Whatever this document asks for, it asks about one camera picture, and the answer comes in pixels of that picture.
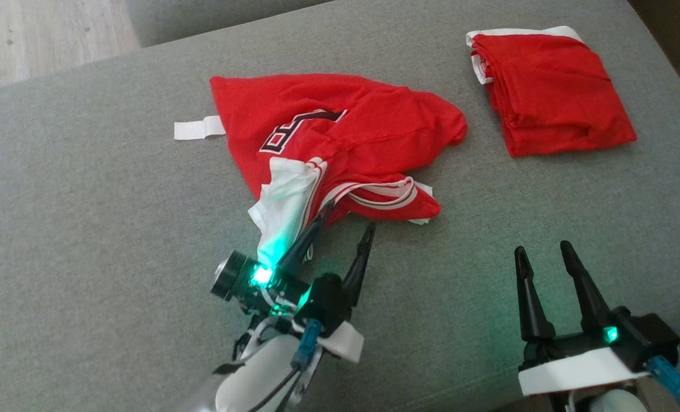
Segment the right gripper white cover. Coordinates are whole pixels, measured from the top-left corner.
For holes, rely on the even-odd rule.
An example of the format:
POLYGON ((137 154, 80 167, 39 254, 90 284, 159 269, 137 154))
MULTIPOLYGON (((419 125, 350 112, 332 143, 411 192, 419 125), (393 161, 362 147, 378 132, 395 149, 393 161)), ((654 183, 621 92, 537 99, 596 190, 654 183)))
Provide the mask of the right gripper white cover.
POLYGON ((516 290, 521 339, 526 342, 518 372, 523 396, 549 395, 607 386, 648 376, 633 372, 612 349, 622 341, 610 326, 610 309, 570 241, 560 242, 563 263, 575 285, 580 325, 585 333, 556 336, 533 283, 533 268, 523 246, 515 248, 516 290))

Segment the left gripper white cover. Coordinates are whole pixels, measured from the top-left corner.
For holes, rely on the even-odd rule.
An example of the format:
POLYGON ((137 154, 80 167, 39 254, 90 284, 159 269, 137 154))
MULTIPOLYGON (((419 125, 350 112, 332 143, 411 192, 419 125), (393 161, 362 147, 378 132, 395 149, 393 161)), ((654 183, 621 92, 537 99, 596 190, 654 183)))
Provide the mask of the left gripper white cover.
POLYGON ((335 201, 330 200, 319 209, 311 224, 280 258, 277 268, 233 251, 217 267, 210 292, 225 302, 237 300, 246 314, 279 321, 280 332, 301 339, 301 359, 307 358, 306 347, 319 345, 337 358, 357 363, 365 339, 350 319, 365 279, 375 222, 367 224, 345 278, 332 273, 322 274, 311 283, 296 278, 334 207, 335 201))

